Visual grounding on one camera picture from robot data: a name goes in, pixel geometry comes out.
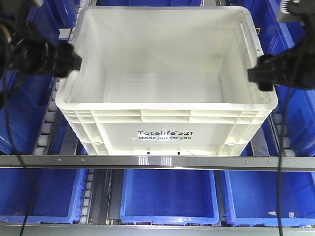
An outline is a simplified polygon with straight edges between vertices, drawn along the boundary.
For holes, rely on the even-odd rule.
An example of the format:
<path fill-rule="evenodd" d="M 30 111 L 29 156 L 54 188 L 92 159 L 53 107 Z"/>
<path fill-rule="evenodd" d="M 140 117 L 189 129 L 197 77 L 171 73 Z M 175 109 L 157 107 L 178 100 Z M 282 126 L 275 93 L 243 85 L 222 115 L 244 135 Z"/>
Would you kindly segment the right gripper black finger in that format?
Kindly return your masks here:
<path fill-rule="evenodd" d="M 270 66 L 267 65 L 267 63 L 270 62 L 272 55 L 263 55 L 258 58 L 257 62 L 257 67 L 258 68 L 266 68 L 270 69 Z M 258 84 L 258 89 L 260 91 L 273 91 L 273 82 L 271 81 L 270 83 L 257 83 Z"/>
<path fill-rule="evenodd" d="M 248 69 L 248 81 L 253 83 L 270 83 L 272 81 L 272 69 L 252 68 Z"/>

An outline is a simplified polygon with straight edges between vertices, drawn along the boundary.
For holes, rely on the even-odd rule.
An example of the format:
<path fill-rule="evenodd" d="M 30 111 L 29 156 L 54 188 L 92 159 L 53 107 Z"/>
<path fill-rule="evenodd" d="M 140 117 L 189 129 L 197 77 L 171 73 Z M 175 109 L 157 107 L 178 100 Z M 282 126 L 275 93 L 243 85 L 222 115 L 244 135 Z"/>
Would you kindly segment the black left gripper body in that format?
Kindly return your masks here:
<path fill-rule="evenodd" d="M 45 38 L 37 24 L 20 24 L 7 15 L 0 16 L 0 67 L 27 74 L 59 75 L 57 44 Z"/>

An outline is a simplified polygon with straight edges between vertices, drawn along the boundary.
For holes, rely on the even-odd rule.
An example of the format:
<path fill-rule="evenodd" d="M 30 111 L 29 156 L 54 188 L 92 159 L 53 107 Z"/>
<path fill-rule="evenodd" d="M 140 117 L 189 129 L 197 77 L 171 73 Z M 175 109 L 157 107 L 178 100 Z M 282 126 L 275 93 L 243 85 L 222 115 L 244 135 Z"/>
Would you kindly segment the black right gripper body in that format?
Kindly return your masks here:
<path fill-rule="evenodd" d="M 315 88 L 315 11 L 280 11 L 280 23 L 299 21 L 305 36 L 292 48 L 275 56 L 271 83 L 295 89 Z"/>

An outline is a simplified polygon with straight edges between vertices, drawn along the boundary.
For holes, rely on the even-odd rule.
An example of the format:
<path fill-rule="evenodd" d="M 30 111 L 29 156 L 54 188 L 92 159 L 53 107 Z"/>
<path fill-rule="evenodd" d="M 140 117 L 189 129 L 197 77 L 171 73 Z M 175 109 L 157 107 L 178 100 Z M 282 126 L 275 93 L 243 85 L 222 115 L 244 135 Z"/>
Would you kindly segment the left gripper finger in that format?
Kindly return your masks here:
<path fill-rule="evenodd" d="M 53 75 L 59 78 L 66 78 L 73 71 L 73 67 L 53 67 Z"/>
<path fill-rule="evenodd" d="M 75 52 L 74 46 L 67 41 L 60 42 L 56 59 L 64 69 L 69 71 L 81 69 L 82 58 Z"/>

